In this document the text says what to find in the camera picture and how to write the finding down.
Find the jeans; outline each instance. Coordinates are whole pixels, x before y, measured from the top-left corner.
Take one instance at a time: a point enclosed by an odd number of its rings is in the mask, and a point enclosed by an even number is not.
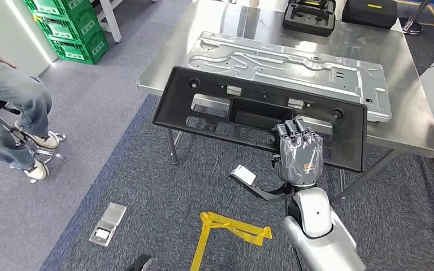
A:
[[[49,92],[35,79],[0,62],[0,100],[14,104],[21,112],[19,125],[35,136],[47,135],[47,114],[52,106]],[[16,146],[12,135],[0,123],[0,161],[27,169],[34,158],[25,146]]]

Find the shoe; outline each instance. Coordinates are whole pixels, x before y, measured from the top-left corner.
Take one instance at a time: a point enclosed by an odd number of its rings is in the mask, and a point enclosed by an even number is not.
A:
[[[49,175],[49,168],[43,162],[34,159],[34,165],[28,169],[23,169],[27,177],[34,180],[44,180]]]
[[[14,127],[24,133],[26,136],[28,136],[34,143],[40,147],[46,148],[48,150],[55,150],[57,147],[59,147],[59,141],[55,140],[54,137],[51,137],[47,135],[46,137],[38,137],[37,135],[29,134],[19,125],[19,123],[16,121],[14,123]]]

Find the robotic arm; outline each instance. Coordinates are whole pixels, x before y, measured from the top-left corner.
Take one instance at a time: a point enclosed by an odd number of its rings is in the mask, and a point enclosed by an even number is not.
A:
[[[277,124],[280,155],[272,166],[284,182],[274,191],[255,185],[255,175],[239,165],[231,177],[257,197],[268,201],[292,198],[284,229],[294,248],[312,271],[362,271],[366,267],[357,254],[357,244],[330,207],[327,193],[317,187],[322,174],[322,138],[295,120]]]

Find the yellow object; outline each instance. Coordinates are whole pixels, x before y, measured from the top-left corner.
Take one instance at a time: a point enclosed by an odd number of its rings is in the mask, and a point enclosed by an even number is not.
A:
[[[320,6],[319,3],[315,3],[315,2],[311,2],[311,1],[305,1],[304,3],[306,3],[307,5]]]
[[[190,271],[198,271],[201,266],[203,251],[209,238],[210,229],[226,228],[246,242],[256,244],[257,246],[262,246],[263,238],[272,239],[272,231],[269,226],[262,229],[212,212],[201,213],[201,220],[201,236],[197,243]]]
[[[373,8],[381,8],[381,6],[377,6],[377,5],[372,5],[372,4],[367,4],[367,7],[373,7]]]

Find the stacked crates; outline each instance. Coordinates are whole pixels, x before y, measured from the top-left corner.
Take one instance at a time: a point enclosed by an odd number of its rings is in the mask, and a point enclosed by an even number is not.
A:
[[[95,64],[109,48],[89,0],[23,0],[61,59]]]

